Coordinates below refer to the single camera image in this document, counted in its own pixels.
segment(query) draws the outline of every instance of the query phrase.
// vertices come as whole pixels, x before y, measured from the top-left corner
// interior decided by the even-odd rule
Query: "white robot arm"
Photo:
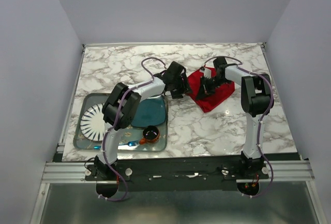
[[[217,71],[217,75],[214,78],[201,78],[200,88],[202,89],[204,96],[210,95],[208,93],[209,90],[212,92],[216,87],[219,87],[223,83],[233,81],[242,86],[242,107],[246,112],[247,119],[246,141],[243,148],[243,154],[250,160],[261,158],[259,148],[262,149],[264,124],[261,123],[260,129],[258,126],[261,115],[270,103],[271,92],[269,88],[264,84],[263,80],[258,77],[254,77],[253,75],[238,69],[237,65],[227,64],[224,57],[216,58],[214,61],[214,67]],[[102,112],[104,113],[106,129],[108,130],[114,124],[116,112],[118,110],[118,102],[122,98],[123,93],[128,88],[146,84],[143,87],[132,90],[127,95],[125,98],[126,101],[122,106],[122,109],[120,109],[119,121],[104,140],[104,148],[109,164],[112,164],[117,159],[117,149],[123,130],[133,120],[140,101],[152,96],[160,95],[165,91],[171,91],[173,97],[180,97],[182,94],[190,91],[185,69],[176,62],[173,62],[164,74],[157,74],[155,76],[153,82],[150,84],[143,82],[131,86],[126,86],[121,83],[116,85],[109,99],[105,103]],[[264,74],[263,76],[270,81],[267,74]],[[258,135],[260,136],[259,148],[257,146]],[[97,156],[101,162],[105,163],[102,153]]]

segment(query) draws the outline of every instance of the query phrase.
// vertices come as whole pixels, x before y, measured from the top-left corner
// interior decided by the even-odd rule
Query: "blue object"
[[[137,109],[136,115],[131,122],[132,127],[145,128],[157,126],[166,121],[166,105],[163,98],[149,98],[143,100]]]
[[[128,146],[136,146],[139,145],[139,140],[136,141],[130,141],[128,143],[125,144],[119,144],[119,145],[128,145]],[[94,150],[100,150],[101,149],[101,145],[96,145],[93,147]]]

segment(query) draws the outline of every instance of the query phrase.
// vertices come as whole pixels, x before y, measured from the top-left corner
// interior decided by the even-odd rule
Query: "cable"
[[[239,64],[237,64],[238,66],[239,66],[239,65],[243,65],[243,62],[241,62],[239,59],[237,59],[237,58],[235,58],[235,57],[229,57],[229,56],[215,56],[215,57],[211,57],[211,58],[207,59],[207,60],[205,61],[205,63],[204,63],[202,66],[205,66],[205,65],[207,64],[207,62],[209,62],[210,60],[216,59],[216,58],[218,58],[218,57],[225,57],[225,58],[229,58],[229,59],[235,60],[235,61],[239,62]]]
[[[207,61],[204,63],[204,65],[206,65],[206,63],[212,59],[215,59],[215,58],[218,58],[220,56],[214,56],[212,58],[209,58],[207,59]],[[245,69],[242,69],[241,67],[239,67],[239,65],[243,65],[243,62],[241,62],[240,60],[238,60],[237,58],[234,58],[234,57],[229,57],[229,56],[223,56],[225,58],[229,58],[229,59],[232,59],[232,60],[235,60],[237,62],[239,62],[239,64],[237,65],[237,68],[245,73],[248,73],[248,74],[251,74],[251,75],[254,75],[254,76],[257,76],[259,78],[261,78],[267,85],[268,87],[270,88],[270,102],[269,102],[269,106],[267,107],[267,109],[264,111],[264,113],[261,115],[260,119],[259,119],[259,124],[258,124],[258,138],[257,138],[257,146],[258,146],[258,150],[259,150],[259,153],[261,154],[261,156],[263,157],[263,159],[267,162],[267,164],[269,165],[270,167],[270,171],[271,171],[271,177],[270,177],[270,182],[268,184],[268,186],[261,192],[261,193],[258,193],[257,195],[255,196],[249,196],[250,198],[256,198],[256,197],[259,197],[263,194],[265,194],[269,189],[270,189],[270,186],[271,184],[273,183],[274,181],[274,169],[270,163],[270,161],[267,159],[267,157],[264,155],[264,153],[262,152],[261,150],[261,145],[260,145],[260,133],[261,133],[261,125],[262,125],[262,120],[263,118],[266,116],[266,114],[270,111],[273,103],[274,103],[274,91],[273,91],[273,87],[271,86],[271,84],[269,83],[269,81],[267,80],[267,78],[265,78],[264,76],[260,75],[260,74],[257,74],[255,72],[251,72],[251,71],[248,71],[248,70],[245,70]]]
[[[157,58],[157,57],[148,57],[148,58],[145,58],[145,59],[143,59],[143,60],[141,61],[141,66],[144,68],[144,70],[146,70],[146,71],[151,75],[151,77],[152,77],[152,81],[154,81],[154,75],[153,75],[153,73],[151,73],[151,71],[148,70],[148,69],[144,66],[144,62],[147,61],[147,60],[150,60],[150,59],[154,59],[154,60],[160,61],[161,63],[163,63],[165,69],[166,69],[166,64],[165,64],[161,59],[159,59],[159,58]]]
[[[258,182],[259,182],[259,174],[257,173],[256,176],[253,177],[252,184],[255,186]]]
[[[85,161],[85,163],[84,163],[84,167],[85,167],[86,169],[88,169],[88,167],[86,167],[86,164],[87,164],[88,162],[90,162],[91,160],[94,160],[94,157],[89,158],[87,161]]]
[[[125,193],[124,193],[124,195],[123,195],[121,198],[119,198],[119,199],[111,199],[111,198],[107,198],[107,197],[104,197],[104,196],[102,196],[102,195],[99,195],[99,198],[105,199],[106,201],[110,201],[110,202],[118,202],[118,201],[122,201],[122,200],[125,199],[126,195],[127,195],[128,192],[129,192],[129,187],[128,187],[128,184],[126,183],[125,179],[122,177],[122,175],[120,175],[120,174],[119,174],[119,173],[118,173],[118,172],[117,172],[117,171],[111,166],[111,164],[109,163],[109,161],[108,161],[108,159],[107,159],[107,155],[106,155],[106,138],[107,138],[109,132],[110,132],[112,129],[114,129],[114,127],[117,125],[118,118],[119,118],[119,113],[120,113],[120,111],[121,111],[121,108],[122,108],[123,102],[124,102],[124,100],[125,100],[125,97],[128,95],[128,93],[129,93],[130,91],[134,90],[134,89],[137,89],[137,88],[140,88],[140,87],[146,86],[146,85],[148,85],[148,84],[150,84],[150,83],[152,83],[152,82],[153,82],[153,80],[148,81],[148,82],[146,82],[146,83],[142,83],[142,84],[140,84],[140,85],[138,85],[138,86],[136,86],[136,87],[130,88],[130,89],[128,89],[127,91],[124,92],[124,94],[123,94],[123,96],[122,96],[122,98],[121,98],[121,101],[119,102],[119,105],[118,105],[118,109],[117,109],[117,113],[116,113],[116,117],[115,117],[114,125],[111,126],[111,127],[105,132],[105,134],[104,134],[104,136],[103,136],[102,144],[101,144],[101,150],[102,150],[102,155],[103,155],[104,161],[106,162],[106,164],[107,164],[107,166],[109,167],[109,169],[111,169],[111,170],[115,173],[115,175],[118,176],[118,177],[122,180],[122,182],[124,183],[124,186],[125,186]]]

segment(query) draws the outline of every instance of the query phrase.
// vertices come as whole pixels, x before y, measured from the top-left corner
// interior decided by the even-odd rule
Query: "orange cup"
[[[156,126],[148,126],[143,131],[143,138],[139,141],[140,145],[145,143],[154,144],[160,139],[160,130]]]

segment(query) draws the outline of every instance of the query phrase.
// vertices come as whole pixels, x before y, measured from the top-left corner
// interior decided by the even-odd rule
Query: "blue plate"
[[[166,106],[162,96],[143,100],[131,123],[132,127],[157,126],[166,121]]]

